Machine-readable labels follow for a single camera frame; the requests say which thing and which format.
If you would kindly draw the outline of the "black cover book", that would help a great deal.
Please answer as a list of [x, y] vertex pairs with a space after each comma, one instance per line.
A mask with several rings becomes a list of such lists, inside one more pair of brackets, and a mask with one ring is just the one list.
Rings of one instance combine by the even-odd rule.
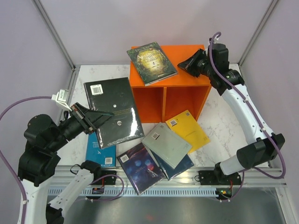
[[91, 110], [114, 114], [96, 132], [101, 149], [144, 137], [128, 77], [86, 82], [84, 88]]

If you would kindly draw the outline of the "teal ocean cover book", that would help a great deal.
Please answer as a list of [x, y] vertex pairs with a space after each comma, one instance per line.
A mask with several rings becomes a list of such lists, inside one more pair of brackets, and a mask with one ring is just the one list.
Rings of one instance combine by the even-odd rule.
[[85, 159], [101, 165], [102, 168], [115, 167], [116, 146], [101, 149], [96, 133], [88, 136]]

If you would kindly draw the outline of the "Alice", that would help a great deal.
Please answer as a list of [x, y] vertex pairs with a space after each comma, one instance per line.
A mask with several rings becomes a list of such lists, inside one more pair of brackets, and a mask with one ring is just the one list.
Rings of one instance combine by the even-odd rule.
[[157, 42], [127, 50], [145, 86], [177, 75], [178, 71]]

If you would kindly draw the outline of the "yellow book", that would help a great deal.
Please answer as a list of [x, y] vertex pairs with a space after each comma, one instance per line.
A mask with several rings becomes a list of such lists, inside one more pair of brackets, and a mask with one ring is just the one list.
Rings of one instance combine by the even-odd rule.
[[210, 142], [210, 139], [188, 110], [166, 121], [167, 126], [192, 147], [188, 154], [195, 152]]

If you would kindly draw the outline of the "grey-green book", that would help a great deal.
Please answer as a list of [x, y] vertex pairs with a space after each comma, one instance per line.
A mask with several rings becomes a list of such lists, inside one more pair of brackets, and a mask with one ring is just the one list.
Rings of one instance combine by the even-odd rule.
[[174, 133], [165, 123], [158, 123], [142, 140], [148, 147], [172, 169], [182, 161], [192, 145]]

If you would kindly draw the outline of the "dark blue book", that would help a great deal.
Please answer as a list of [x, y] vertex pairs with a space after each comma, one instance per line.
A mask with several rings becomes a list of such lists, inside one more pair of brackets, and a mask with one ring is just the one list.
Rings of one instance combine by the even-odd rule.
[[194, 166], [194, 163], [187, 154], [175, 168], [172, 168], [153, 151], [150, 152], [154, 156], [158, 166], [160, 167], [168, 181]]

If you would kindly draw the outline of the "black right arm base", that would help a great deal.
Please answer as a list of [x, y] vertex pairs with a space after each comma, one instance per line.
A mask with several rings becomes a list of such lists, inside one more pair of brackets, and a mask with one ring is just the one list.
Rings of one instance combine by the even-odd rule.
[[194, 177], [195, 181], [199, 182], [202, 186], [219, 185], [219, 182], [213, 170], [200, 170]]

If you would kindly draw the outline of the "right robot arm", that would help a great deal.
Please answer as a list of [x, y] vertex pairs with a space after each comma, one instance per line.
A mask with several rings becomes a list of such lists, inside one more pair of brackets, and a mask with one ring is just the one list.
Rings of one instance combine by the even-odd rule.
[[213, 177], [223, 184], [241, 171], [269, 162], [279, 157], [282, 173], [272, 179], [282, 179], [286, 173], [285, 161], [280, 152], [285, 143], [283, 134], [275, 134], [266, 124], [253, 104], [241, 74], [229, 67], [228, 49], [221, 43], [213, 43], [206, 50], [197, 50], [190, 58], [178, 64], [178, 67], [193, 77], [204, 75], [210, 84], [227, 102], [239, 121], [247, 145], [238, 149], [236, 154], [215, 165]]

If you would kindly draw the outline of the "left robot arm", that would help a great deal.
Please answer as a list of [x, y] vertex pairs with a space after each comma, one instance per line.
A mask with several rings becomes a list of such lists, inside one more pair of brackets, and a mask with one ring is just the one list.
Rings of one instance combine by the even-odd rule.
[[94, 111], [79, 103], [64, 111], [64, 120], [56, 125], [47, 114], [28, 122], [24, 132], [25, 151], [19, 159], [18, 177], [21, 181], [21, 224], [62, 224], [67, 210], [81, 191], [102, 180], [100, 165], [83, 162], [74, 180], [56, 199], [47, 202], [48, 190], [60, 161], [57, 152], [81, 133], [92, 134], [110, 120], [112, 112]]

